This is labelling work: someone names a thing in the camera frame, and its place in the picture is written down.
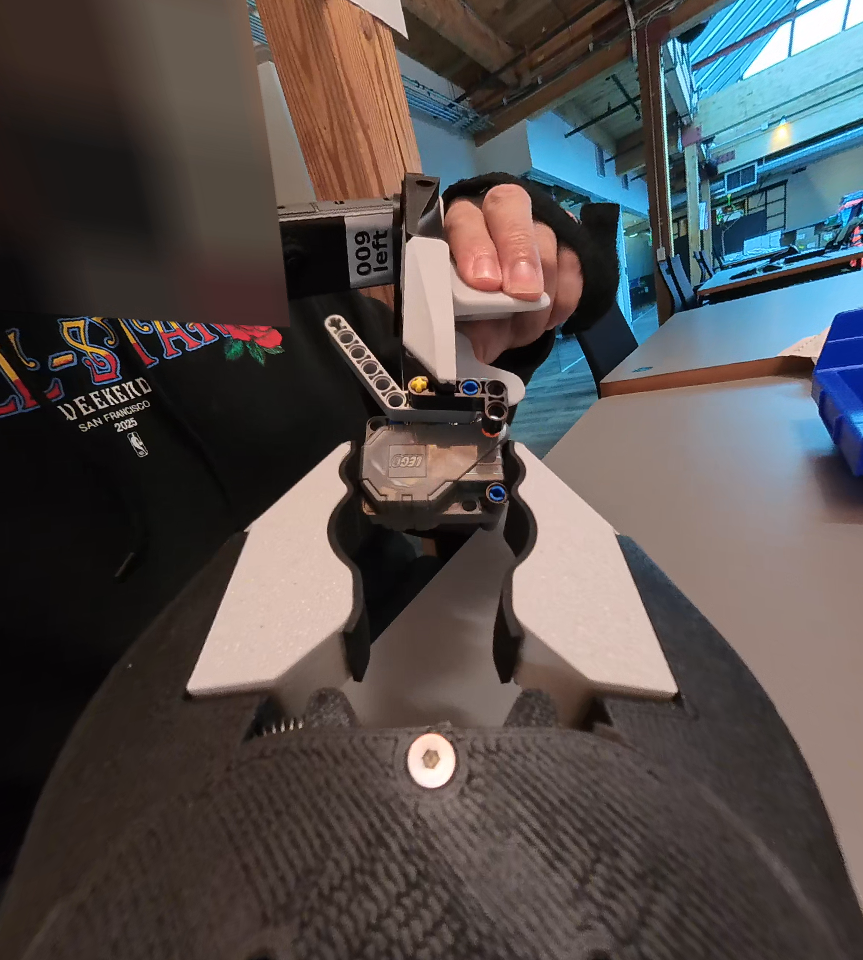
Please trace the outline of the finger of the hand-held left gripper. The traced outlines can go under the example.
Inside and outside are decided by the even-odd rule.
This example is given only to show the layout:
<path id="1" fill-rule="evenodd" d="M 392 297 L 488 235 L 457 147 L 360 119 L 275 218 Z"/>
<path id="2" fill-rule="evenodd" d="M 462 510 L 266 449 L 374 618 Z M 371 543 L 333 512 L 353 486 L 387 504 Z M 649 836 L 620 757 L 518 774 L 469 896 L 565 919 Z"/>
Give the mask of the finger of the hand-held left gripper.
<path id="1" fill-rule="evenodd" d="M 452 263 L 442 239 L 412 236 L 403 249 L 402 344 L 439 383 L 457 379 Z"/>

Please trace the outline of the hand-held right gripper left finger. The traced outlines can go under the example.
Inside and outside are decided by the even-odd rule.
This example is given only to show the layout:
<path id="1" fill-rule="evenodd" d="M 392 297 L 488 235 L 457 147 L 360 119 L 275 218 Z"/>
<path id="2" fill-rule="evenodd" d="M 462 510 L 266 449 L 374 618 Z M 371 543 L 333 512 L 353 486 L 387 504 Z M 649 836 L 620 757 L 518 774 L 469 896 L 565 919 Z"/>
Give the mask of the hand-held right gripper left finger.
<path id="1" fill-rule="evenodd" d="M 198 661 L 195 698 L 269 692 L 285 712 L 360 681 L 371 630 L 355 554 L 367 522 L 343 442 L 249 529 Z"/>

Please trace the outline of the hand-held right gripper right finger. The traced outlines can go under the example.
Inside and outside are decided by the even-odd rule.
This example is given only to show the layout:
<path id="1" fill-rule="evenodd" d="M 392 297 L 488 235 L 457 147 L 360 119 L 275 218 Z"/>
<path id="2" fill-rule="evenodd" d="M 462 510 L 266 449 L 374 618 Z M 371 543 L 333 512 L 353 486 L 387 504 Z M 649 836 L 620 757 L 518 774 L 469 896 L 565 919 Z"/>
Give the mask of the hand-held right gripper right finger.
<path id="1" fill-rule="evenodd" d="M 523 444 L 503 453 L 513 559 L 494 628 L 498 678 L 578 726 L 594 697 L 670 702 L 678 685 L 613 527 Z"/>

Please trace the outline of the grey toy brick motor assembly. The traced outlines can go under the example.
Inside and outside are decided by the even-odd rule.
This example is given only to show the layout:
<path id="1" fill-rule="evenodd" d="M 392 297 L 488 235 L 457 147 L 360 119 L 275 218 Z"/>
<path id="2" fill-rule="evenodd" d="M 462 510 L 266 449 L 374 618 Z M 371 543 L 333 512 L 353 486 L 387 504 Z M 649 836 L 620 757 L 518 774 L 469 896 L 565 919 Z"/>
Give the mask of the grey toy brick motor assembly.
<path id="1" fill-rule="evenodd" d="M 394 390 L 387 415 L 369 420 L 357 483 L 374 522 L 411 533 L 490 530 L 503 516 L 510 500 L 508 388 L 499 379 L 467 378 L 446 400 L 465 407 L 413 410 Z"/>

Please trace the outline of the grey desk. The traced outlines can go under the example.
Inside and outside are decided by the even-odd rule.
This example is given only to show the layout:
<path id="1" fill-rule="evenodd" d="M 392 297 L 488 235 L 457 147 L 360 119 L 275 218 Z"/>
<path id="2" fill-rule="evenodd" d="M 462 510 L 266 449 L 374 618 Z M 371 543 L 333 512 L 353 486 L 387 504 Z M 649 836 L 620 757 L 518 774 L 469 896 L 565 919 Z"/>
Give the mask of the grey desk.
<path id="1" fill-rule="evenodd" d="M 658 636 L 670 699 L 539 667 L 560 727 L 500 729 L 521 693 L 493 655 L 502 588 L 517 558 L 500 531 L 472 536 L 382 635 L 363 683 L 362 725 L 452 726 L 462 761 L 516 743 L 525 784 L 560 781 L 591 815 L 618 815 L 617 852 L 641 867 L 629 892 L 607 880 L 593 910 L 617 907 L 594 945 L 644 918 L 672 958 L 863 958 L 863 479 L 833 446 L 810 380 L 601 398 L 543 462 L 524 446 L 520 494 L 533 524 L 610 525 L 619 571 Z M 494 734 L 485 727 L 496 727 Z"/>
<path id="2" fill-rule="evenodd" d="M 805 373 L 782 356 L 863 307 L 863 270 L 675 314 L 602 380 L 604 398 Z"/>

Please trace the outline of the person's left hand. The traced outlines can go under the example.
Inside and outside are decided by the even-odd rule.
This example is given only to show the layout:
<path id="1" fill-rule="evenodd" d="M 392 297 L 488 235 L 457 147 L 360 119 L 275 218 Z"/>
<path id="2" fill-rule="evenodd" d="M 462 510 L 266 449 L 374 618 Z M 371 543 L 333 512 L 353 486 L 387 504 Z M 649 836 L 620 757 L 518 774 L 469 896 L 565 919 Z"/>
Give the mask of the person's left hand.
<path id="1" fill-rule="evenodd" d="M 588 330 L 614 306 L 620 283 L 614 203 L 586 203 L 580 220 L 537 184 L 505 173 L 450 186 L 444 232 L 468 286 L 549 306 L 463 323 L 475 357 L 523 381 L 549 356 L 555 329 Z"/>

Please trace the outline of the wooden pillar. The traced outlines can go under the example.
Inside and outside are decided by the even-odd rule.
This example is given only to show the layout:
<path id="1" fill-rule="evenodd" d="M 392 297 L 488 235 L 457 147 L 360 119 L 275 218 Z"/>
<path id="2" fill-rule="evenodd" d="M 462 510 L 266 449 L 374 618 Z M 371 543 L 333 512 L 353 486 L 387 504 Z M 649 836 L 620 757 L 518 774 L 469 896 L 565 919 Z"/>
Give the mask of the wooden pillar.
<path id="1" fill-rule="evenodd" d="M 400 191 L 419 173 L 390 28 L 348 1 L 257 1 L 315 195 Z"/>

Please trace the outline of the black office chair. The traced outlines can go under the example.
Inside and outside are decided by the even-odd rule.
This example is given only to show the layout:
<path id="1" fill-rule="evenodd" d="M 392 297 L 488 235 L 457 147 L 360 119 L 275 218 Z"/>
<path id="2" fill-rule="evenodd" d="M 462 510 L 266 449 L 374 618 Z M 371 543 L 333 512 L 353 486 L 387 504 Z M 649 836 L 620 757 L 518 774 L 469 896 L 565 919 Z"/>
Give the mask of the black office chair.
<path id="1" fill-rule="evenodd" d="M 590 368 L 599 398 L 605 395 L 604 379 L 638 348 L 638 342 L 621 308 L 610 309 L 589 328 L 575 334 Z"/>
<path id="2" fill-rule="evenodd" d="M 673 313 L 695 309 L 700 305 L 696 288 L 678 254 L 660 261 L 658 268 L 668 290 Z"/>

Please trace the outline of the black printed hoodie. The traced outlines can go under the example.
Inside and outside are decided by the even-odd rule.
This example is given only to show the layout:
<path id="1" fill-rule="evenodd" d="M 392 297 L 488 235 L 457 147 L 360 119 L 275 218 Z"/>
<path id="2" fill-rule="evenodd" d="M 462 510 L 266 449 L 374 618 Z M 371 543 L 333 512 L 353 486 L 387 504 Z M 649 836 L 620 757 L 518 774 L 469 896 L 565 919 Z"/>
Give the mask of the black printed hoodie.
<path id="1" fill-rule="evenodd" d="M 369 413 L 324 319 L 387 366 L 358 293 L 289 326 L 0 313 L 0 882 L 70 730 L 137 634 Z"/>

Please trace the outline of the white paper sheet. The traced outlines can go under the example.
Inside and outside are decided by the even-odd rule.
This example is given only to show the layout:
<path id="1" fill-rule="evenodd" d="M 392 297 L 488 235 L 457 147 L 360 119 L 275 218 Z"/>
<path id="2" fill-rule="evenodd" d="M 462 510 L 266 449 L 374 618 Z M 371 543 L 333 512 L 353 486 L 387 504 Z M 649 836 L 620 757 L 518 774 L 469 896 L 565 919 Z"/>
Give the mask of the white paper sheet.
<path id="1" fill-rule="evenodd" d="M 399 0 L 353 0 L 355 6 L 377 18 L 401 37 L 409 37 L 404 18 L 403 3 Z"/>

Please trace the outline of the wooden background table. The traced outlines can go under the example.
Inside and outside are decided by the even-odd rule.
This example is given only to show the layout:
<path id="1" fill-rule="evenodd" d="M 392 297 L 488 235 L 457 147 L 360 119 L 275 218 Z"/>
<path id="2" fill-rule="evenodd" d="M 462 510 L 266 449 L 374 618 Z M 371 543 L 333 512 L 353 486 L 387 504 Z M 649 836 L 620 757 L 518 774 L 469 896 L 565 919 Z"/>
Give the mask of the wooden background table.
<path id="1" fill-rule="evenodd" d="M 802 253 L 782 262 L 760 261 L 719 270 L 696 289 L 698 302 L 718 304 L 855 272 L 863 262 L 863 246 L 846 246 L 828 253 Z"/>

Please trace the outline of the skylight window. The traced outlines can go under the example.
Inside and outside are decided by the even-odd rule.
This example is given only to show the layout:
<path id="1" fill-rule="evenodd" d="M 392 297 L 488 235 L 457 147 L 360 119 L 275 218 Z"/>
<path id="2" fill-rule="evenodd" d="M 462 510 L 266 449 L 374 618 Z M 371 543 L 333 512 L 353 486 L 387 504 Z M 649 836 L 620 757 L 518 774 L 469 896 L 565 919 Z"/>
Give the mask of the skylight window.
<path id="1" fill-rule="evenodd" d="M 737 1 L 689 42 L 689 61 L 710 94 L 862 23 L 863 1 Z"/>

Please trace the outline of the wooden post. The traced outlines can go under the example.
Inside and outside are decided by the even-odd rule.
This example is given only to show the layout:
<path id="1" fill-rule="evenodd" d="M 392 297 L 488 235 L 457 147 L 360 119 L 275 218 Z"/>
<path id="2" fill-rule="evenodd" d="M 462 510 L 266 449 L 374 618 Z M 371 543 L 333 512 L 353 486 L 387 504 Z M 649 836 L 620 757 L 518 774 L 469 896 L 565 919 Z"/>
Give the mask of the wooden post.
<path id="1" fill-rule="evenodd" d="M 645 181 L 652 238 L 657 321 L 673 315 L 674 301 L 661 269 L 675 255 L 669 184 L 669 138 L 666 83 L 662 48 L 669 36 L 669 18 L 642 17 L 635 33 L 641 93 L 641 120 Z"/>

